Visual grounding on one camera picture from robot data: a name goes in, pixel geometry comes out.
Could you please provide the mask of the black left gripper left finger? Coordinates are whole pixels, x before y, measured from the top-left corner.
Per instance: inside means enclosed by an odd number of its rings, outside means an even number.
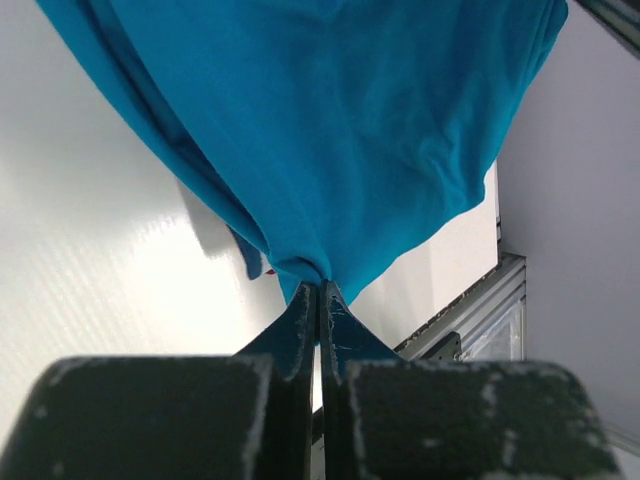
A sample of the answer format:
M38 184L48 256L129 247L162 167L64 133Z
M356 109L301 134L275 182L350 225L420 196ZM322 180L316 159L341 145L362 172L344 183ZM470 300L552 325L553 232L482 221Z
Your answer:
M231 356L76 356L37 379L11 479L305 479L317 290Z

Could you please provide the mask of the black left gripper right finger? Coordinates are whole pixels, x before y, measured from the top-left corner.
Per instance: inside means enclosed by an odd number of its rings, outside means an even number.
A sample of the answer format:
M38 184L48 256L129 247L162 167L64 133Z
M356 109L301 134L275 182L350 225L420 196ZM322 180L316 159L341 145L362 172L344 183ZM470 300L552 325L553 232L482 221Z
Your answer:
M405 360L319 293L330 479L618 479L580 381L539 361Z

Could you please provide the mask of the navy printed t-shirt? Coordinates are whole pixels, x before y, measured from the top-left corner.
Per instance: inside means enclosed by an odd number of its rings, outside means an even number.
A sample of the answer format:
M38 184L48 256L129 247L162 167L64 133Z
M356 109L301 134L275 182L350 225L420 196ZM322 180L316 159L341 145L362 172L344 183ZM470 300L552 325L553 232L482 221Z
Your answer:
M229 231L244 260L248 279L258 279L269 270L264 255L235 230L229 228Z

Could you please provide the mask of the bright blue t-shirt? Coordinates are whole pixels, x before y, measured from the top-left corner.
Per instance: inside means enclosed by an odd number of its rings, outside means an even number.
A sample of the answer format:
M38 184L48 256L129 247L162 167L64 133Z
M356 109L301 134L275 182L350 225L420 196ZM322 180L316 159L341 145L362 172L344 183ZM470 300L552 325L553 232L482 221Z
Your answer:
M141 141L268 259L354 300L479 205L563 1L44 1Z

